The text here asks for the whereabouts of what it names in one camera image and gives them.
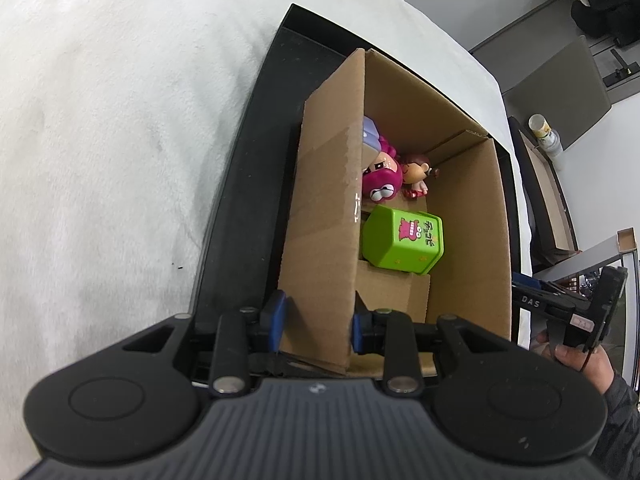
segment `black tray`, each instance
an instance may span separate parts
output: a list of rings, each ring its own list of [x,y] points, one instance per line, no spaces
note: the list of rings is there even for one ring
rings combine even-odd
[[[262,305],[276,288],[303,105],[357,48],[375,48],[393,59],[335,23],[290,6],[258,74],[207,227],[191,305],[199,332],[214,332],[223,310]],[[497,149],[509,218],[511,267],[519,271],[513,172],[508,152],[498,144]],[[517,328],[518,313],[513,317]],[[517,329],[512,333],[517,339]]]

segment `open cardboard box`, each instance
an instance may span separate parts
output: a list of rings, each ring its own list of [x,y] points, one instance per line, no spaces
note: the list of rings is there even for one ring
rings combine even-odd
[[[426,153],[441,170],[426,200],[398,194],[385,203],[442,218],[445,251],[430,275],[359,256],[361,210],[371,206],[361,189],[364,115],[398,153]],[[453,313],[508,338],[507,217],[487,132],[382,54],[356,50],[305,104],[279,288],[292,299],[280,349],[342,374],[382,374],[382,357],[351,351],[356,291],[369,310],[402,310],[418,322]],[[420,359],[434,374],[431,355]]]

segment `green box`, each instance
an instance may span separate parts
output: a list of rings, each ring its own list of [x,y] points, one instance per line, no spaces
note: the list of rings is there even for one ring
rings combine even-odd
[[[444,253],[442,220],[376,206],[362,228],[362,256],[376,267],[426,274]]]

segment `person's arm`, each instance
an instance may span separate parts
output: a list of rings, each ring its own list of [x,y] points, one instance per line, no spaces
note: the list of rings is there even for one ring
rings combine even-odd
[[[536,339],[548,341],[545,332]],[[549,348],[542,352],[551,358]],[[564,365],[581,370],[586,354],[564,345],[556,347],[556,358]],[[607,403],[607,421],[591,459],[612,480],[640,480],[640,413],[638,396],[626,385],[624,379],[613,371],[609,356],[598,346],[583,372],[584,376],[604,396]]]

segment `white plush blanket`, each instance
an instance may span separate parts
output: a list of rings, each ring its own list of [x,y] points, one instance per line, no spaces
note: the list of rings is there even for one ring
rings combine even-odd
[[[0,479],[37,458],[21,409],[37,380],[188,308],[242,108],[292,2],[513,150],[494,79],[403,0],[0,0]]]

